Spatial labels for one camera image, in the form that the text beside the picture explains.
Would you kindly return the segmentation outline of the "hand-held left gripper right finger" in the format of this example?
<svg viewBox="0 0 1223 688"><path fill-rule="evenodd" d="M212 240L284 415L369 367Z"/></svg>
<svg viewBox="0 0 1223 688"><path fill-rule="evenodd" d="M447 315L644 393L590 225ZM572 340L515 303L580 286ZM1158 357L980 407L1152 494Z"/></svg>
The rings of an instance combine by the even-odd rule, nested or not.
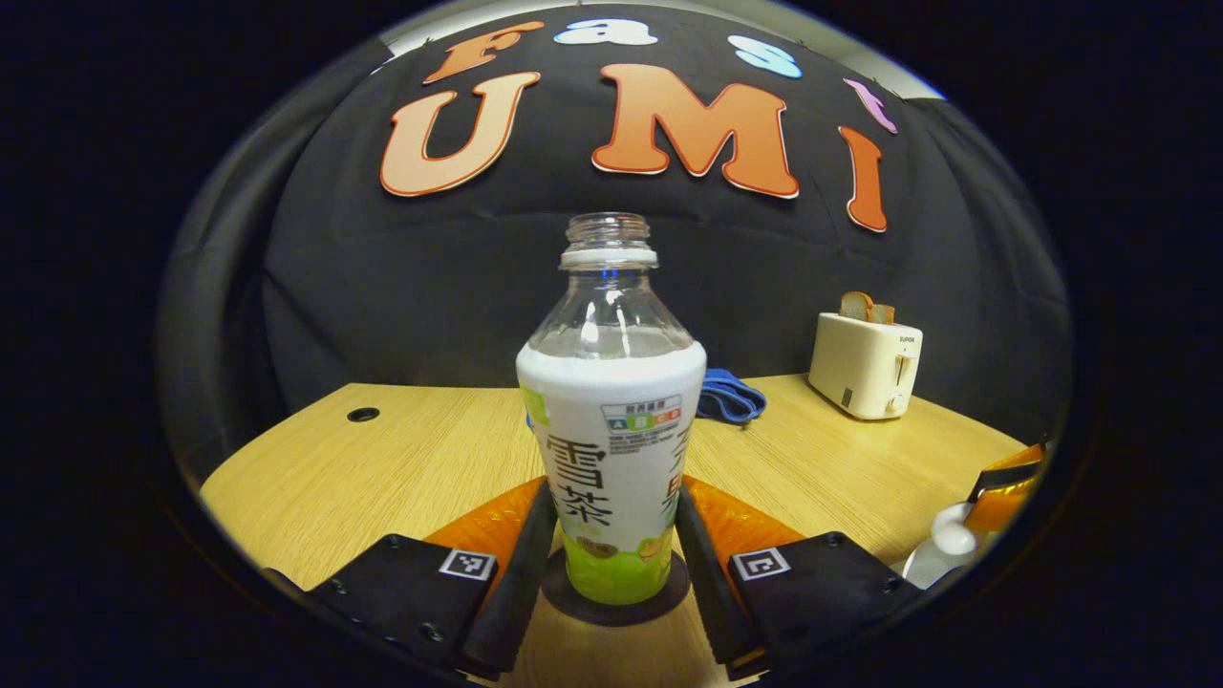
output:
<svg viewBox="0 0 1223 688"><path fill-rule="evenodd" d="M700 621L731 679L834 653L923 596L843 532L804 536L693 477L678 489L676 532Z"/></svg>

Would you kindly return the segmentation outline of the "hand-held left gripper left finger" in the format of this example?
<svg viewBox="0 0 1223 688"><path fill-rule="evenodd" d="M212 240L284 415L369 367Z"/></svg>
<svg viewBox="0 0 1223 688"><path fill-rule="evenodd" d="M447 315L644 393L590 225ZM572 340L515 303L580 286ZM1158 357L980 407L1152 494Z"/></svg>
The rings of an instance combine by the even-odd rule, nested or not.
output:
<svg viewBox="0 0 1223 688"><path fill-rule="evenodd" d="M537 478L426 539L380 536L306 596L394 653L497 679L523 644L555 525L549 484Z"/></svg>

